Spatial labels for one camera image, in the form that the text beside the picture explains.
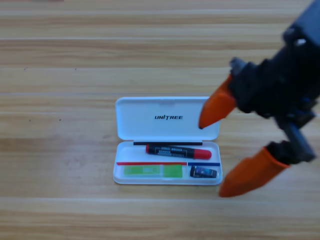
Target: screw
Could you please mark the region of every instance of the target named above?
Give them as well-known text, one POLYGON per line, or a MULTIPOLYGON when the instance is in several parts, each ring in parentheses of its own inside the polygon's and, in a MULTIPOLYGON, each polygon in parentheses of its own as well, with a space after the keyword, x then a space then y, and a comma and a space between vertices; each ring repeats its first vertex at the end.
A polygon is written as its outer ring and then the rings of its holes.
POLYGON ((295 45, 296 47, 300 47, 300 46, 306 44, 306 42, 307 42, 307 41, 302 38, 302 39, 296 40, 296 41, 294 42, 294 45, 295 45))

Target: marker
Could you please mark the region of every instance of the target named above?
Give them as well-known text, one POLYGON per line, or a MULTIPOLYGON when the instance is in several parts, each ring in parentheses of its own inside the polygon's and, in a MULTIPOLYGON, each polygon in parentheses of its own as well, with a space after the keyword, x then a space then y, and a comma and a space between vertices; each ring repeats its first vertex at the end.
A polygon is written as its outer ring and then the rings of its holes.
POLYGON ((167 157, 177 157, 177 158, 188 158, 188 159, 203 159, 209 160, 212 156, 211 151, 180 147, 180 146, 163 146, 163 145, 152 145, 147 144, 145 151, 148 154, 167 156, 167 157))

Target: wood grain surface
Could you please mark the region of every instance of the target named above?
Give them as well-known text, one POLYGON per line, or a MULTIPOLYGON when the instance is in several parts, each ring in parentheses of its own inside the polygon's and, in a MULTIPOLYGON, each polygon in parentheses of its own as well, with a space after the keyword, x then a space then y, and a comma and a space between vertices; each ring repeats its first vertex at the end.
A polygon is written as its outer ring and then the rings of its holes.
MULTIPOLYGON (((226 199, 113 181, 118 98, 209 96, 232 57, 272 57, 310 2, 0 0, 0 239, 319 240, 318 159, 226 199)), ((319 118, 303 133, 319 155, 319 118)), ((215 140, 224 173, 284 138, 234 110, 215 140)))

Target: black strip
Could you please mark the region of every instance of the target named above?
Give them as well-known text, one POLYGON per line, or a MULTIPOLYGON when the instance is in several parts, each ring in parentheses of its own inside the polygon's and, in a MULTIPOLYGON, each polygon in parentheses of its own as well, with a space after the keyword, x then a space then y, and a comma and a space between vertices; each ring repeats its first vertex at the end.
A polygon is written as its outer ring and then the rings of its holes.
POLYGON ((203 143, 201 141, 196 142, 178 142, 178 141, 134 141, 133 145, 147 145, 147 144, 155 144, 155 145, 194 145, 194 146, 202 146, 203 143))

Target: small black object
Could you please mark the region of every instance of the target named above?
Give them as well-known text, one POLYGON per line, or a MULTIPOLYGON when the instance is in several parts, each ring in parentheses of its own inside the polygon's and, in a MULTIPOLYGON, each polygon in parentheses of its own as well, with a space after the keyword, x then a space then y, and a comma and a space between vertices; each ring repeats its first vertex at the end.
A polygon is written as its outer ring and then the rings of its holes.
POLYGON ((190 177, 215 179, 217 177, 217 171, 210 168, 192 166, 190 170, 190 177))

